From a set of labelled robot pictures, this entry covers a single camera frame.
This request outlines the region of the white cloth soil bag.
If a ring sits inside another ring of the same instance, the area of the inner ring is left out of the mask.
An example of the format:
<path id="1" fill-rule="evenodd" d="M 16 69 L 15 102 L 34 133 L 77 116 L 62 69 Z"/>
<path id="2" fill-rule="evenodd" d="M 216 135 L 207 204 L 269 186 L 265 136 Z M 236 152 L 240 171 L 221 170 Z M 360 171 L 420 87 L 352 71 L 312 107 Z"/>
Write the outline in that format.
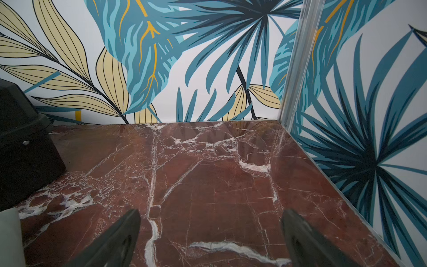
<path id="1" fill-rule="evenodd" d="M 26 266 L 21 222 L 16 208 L 1 211 L 1 266 Z"/>

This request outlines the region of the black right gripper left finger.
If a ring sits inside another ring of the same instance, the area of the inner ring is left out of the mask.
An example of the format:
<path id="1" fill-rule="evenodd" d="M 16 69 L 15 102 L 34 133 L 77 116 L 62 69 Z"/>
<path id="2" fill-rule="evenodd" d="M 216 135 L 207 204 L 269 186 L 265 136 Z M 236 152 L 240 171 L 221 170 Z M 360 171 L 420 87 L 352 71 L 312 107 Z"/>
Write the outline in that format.
<path id="1" fill-rule="evenodd" d="M 129 267 L 140 232 L 141 215 L 129 210 L 78 256 L 69 267 Z"/>

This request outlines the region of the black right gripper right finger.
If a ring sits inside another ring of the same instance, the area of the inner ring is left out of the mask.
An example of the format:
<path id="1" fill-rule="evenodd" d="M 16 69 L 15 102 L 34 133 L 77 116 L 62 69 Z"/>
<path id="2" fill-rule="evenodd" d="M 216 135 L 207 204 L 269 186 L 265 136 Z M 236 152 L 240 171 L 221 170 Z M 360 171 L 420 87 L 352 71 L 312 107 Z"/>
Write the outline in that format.
<path id="1" fill-rule="evenodd" d="M 284 210 L 281 228 L 294 267 L 359 265 L 292 209 Z"/>

